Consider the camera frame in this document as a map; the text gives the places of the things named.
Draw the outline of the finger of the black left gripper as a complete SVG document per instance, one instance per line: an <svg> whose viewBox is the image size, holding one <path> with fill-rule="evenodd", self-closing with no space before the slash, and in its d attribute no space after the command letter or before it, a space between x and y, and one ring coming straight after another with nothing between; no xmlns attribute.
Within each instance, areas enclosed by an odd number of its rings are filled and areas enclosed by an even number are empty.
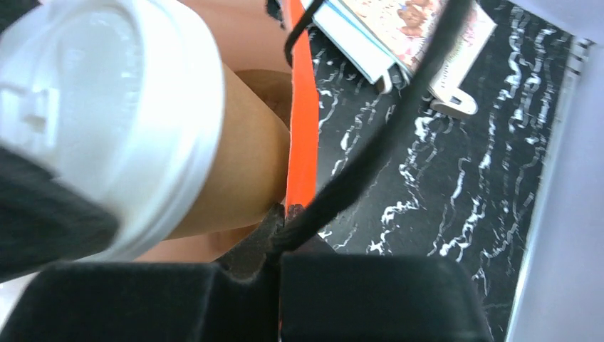
<svg viewBox="0 0 604 342"><path fill-rule="evenodd" d="M54 180L46 169L1 149L1 281L109 247L118 219Z"/></svg>

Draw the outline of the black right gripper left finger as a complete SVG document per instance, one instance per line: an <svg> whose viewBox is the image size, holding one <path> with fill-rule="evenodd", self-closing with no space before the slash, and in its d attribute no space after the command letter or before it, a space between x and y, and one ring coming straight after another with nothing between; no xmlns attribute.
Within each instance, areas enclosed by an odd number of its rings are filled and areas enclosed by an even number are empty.
<svg viewBox="0 0 604 342"><path fill-rule="evenodd" d="M70 263L39 273L3 341L276 341L278 271L221 264Z"/></svg>

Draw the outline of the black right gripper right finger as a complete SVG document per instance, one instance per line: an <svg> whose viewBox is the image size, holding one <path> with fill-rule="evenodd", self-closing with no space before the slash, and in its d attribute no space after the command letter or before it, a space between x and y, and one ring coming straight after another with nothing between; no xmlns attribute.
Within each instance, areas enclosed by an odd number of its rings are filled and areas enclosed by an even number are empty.
<svg viewBox="0 0 604 342"><path fill-rule="evenodd" d="M282 341L490 341L464 268L439 256L305 252L278 231Z"/></svg>

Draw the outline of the white cup lid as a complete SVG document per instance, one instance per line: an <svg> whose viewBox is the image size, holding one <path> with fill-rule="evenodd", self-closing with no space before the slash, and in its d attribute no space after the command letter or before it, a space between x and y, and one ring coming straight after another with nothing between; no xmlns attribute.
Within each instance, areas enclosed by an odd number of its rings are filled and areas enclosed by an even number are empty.
<svg viewBox="0 0 604 342"><path fill-rule="evenodd" d="M178 1L51 1L1 34L1 142L120 220L130 261L192 207L217 153L222 61Z"/></svg>

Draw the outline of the orange paper bag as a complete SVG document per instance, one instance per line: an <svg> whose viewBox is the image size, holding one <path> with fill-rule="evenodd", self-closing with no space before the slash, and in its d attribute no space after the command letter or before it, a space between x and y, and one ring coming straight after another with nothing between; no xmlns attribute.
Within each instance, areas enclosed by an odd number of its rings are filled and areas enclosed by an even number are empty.
<svg viewBox="0 0 604 342"><path fill-rule="evenodd" d="M439 13L427 52L403 90L397 110L365 147L322 190L316 191L318 94L311 72L307 28L322 7L312 2L290 32L285 53L293 66L287 191L261 223L161 243L143 255L148 262L233 261L240 265L266 253L282 254L315 239L317 233L363 196L395 146L397 133L419 105L422 94L457 42L472 9L471 1L448 1Z"/></svg>

